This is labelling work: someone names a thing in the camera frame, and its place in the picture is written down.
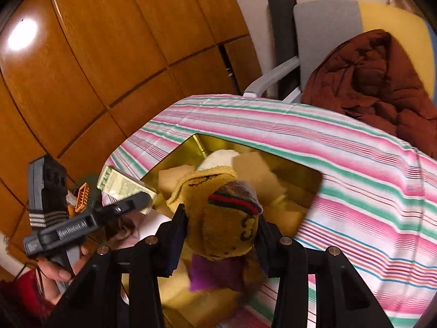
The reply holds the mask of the red sleeve forearm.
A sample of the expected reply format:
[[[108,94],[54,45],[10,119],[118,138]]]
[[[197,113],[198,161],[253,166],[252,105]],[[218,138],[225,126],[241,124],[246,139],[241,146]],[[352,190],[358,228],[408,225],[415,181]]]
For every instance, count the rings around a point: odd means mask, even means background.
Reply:
[[[30,270],[14,281],[1,281],[0,327],[43,327],[54,305],[40,292],[38,278]]]

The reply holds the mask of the person left hand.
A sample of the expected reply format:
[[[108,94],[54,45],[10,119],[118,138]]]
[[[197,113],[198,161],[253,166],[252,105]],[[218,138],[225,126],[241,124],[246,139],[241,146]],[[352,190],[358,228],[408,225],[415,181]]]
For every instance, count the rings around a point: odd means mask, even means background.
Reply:
[[[144,215],[139,211],[131,212],[119,219],[118,230],[115,235],[110,237],[105,243],[111,249],[121,249],[130,247],[140,240],[138,226],[145,220]],[[56,305],[62,293],[59,291],[57,282],[70,283],[82,267],[87,263],[92,254],[96,251],[95,243],[87,241],[81,246],[79,259],[72,265],[72,271],[66,270],[58,263],[51,261],[40,261],[38,268],[41,278],[37,281],[42,297],[51,304]]]

